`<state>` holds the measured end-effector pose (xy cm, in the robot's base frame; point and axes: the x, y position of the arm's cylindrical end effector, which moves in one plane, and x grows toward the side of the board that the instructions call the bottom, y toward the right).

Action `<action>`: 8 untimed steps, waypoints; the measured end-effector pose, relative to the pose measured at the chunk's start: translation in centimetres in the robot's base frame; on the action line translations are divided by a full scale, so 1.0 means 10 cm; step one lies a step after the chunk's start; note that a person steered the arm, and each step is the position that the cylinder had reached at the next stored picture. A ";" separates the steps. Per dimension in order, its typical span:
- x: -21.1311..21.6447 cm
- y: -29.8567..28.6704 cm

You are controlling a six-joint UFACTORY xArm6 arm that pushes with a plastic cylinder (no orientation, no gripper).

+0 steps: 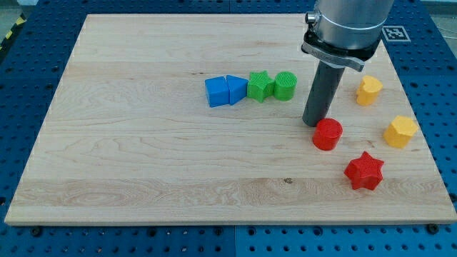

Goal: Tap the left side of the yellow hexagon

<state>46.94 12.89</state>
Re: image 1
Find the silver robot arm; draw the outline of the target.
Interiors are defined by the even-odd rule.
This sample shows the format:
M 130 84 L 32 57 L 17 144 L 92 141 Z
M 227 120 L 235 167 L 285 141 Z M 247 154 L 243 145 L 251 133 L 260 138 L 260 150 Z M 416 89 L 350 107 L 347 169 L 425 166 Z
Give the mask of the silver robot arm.
M 305 14 L 301 50 L 333 68 L 362 71 L 392 6 L 393 0 L 318 0 Z

